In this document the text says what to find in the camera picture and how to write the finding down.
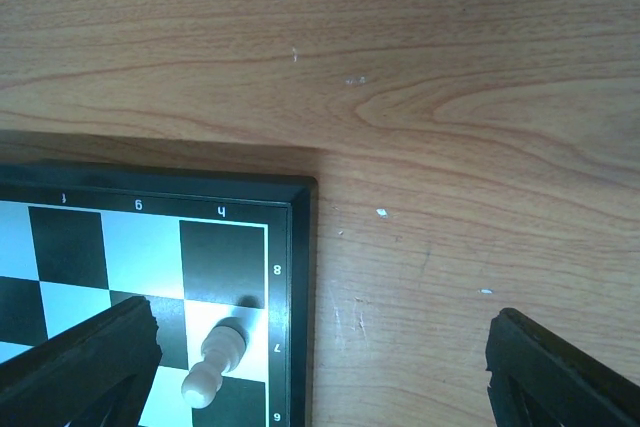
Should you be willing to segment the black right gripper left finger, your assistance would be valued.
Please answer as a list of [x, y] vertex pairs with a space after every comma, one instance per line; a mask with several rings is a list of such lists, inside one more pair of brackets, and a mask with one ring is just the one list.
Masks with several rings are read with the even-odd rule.
[[159, 367], [158, 324], [133, 296], [1, 364], [3, 426], [136, 426]]

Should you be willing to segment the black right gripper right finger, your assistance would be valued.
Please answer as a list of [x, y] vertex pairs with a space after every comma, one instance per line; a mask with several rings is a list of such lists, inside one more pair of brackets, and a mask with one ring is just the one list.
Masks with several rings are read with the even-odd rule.
[[492, 319], [487, 387], [498, 426], [637, 426], [639, 386], [514, 308]]

